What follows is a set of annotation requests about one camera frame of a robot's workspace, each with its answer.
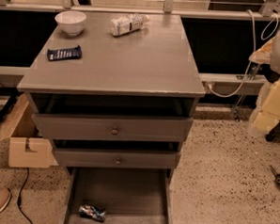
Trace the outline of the grey middle drawer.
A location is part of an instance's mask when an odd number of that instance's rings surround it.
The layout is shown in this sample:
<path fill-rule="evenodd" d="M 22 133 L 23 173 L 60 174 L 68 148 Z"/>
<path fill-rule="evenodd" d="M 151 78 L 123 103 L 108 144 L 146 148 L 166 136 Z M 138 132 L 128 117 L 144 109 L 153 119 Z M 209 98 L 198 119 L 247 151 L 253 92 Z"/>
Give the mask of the grey middle drawer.
<path fill-rule="evenodd" d="M 175 169 L 181 152 L 58 149 L 54 158 L 62 167 Z"/>

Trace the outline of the clear plastic water bottle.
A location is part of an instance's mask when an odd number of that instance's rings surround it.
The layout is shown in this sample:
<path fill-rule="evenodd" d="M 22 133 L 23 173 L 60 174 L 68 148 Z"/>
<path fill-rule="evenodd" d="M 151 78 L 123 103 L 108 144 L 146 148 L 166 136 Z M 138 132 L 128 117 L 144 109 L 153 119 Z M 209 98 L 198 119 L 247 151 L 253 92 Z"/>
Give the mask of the clear plastic water bottle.
<path fill-rule="evenodd" d="M 149 16 L 144 14 L 127 14 L 110 21 L 110 33 L 120 37 L 127 33 L 140 30 L 149 21 Z"/>

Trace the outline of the white ceramic bowl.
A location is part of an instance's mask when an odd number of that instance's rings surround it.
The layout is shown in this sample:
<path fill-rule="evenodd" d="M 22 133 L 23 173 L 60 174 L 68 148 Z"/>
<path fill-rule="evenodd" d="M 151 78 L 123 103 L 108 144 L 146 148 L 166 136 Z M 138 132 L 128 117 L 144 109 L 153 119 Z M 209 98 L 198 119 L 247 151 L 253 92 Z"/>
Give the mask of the white ceramic bowl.
<path fill-rule="evenodd" d="M 69 10 L 56 14 L 58 27 L 67 35 L 79 35 L 85 28 L 86 14 L 79 10 Z"/>

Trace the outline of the blue snack bar wrapper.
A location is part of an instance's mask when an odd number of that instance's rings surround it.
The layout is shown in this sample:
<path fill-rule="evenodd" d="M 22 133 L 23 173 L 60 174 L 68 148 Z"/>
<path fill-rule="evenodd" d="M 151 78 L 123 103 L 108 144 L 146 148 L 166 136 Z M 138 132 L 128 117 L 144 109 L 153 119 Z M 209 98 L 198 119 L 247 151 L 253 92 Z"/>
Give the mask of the blue snack bar wrapper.
<path fill-rule="evenodd" d="M 81 59 L 82 50 L 79 45 L 76 47 L 66 48 L 66 49 L 54 49 L 54 50 L 48 49 L 47 58 L 49 61 Z"/>

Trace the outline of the black tool on floor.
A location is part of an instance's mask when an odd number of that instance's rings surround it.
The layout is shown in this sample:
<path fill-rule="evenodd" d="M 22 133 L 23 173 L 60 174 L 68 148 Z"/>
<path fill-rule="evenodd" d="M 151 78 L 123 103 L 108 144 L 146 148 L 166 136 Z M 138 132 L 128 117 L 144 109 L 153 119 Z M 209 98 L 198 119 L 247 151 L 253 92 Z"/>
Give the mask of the black tool on floor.
<path fill-rule="evenodd" d="M 274 169 L 273 166 L 270 166 L 270 169 L 272 171 L 272 174 L 274 175 L 274 181 L 275 181 L 275 184 L 280 186 L 280 174 Z"/>

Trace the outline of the cardboard box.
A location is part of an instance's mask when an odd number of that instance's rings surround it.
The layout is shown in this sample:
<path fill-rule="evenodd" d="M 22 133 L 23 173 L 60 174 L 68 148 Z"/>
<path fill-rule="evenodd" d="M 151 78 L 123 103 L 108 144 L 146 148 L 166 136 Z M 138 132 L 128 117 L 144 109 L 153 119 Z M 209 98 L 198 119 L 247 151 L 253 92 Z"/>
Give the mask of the cardboard box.
<path fill-rule="evenodd" d="M 12 168 L 49 168 L 57 166 L 53 147 L 39 136 L 32 121 L 33 109 L 22 94 L 0 123 L 0 142 L 8 141 L 8 165 Z"/>

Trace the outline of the grey drawer cabinet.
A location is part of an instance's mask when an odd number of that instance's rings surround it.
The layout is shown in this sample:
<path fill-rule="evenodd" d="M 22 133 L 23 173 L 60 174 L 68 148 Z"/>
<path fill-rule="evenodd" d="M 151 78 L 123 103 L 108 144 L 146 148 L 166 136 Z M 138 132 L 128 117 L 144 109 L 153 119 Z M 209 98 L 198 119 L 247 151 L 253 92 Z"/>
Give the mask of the grey drawer cabinet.
<path fill-rule="evenodd" d="M 18 88 L 34 114 L 192 119 L 204 94 L 181 19 L 150 17 L 140 31 L 116 38 L 110 15 L 90 12 L 83 33 L 55 30 L 47 49 L 80 46 L 82 58 L 49 61 L 38 54 Z M 53 149 L 181 152 L 183 142 L 59 140 Z"/>

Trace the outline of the grey open bottom drawer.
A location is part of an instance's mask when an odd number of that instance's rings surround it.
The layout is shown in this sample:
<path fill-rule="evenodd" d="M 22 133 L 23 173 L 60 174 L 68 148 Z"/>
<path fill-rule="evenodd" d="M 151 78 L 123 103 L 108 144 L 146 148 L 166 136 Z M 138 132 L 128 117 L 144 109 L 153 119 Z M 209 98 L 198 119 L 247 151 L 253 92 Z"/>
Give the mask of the grey open bottom drawer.
<path fill-rule="evenodd" d="M 75 168 L 59 224 L 173 224 L 164 169 Z M 82 205 L 106 211 L 104 222 L 80 217 Z"/>

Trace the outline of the grey top drawer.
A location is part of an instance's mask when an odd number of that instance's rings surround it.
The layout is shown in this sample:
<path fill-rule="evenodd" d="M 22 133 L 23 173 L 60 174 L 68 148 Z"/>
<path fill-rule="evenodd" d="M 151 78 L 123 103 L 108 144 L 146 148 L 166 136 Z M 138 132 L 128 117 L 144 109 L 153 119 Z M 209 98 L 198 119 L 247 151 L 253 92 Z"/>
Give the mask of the grey top drawer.
<path fill-rule="evenodd" d="M 34 114 L 43 137 L 58 140 L 183 142 L 193 119 Z"/>

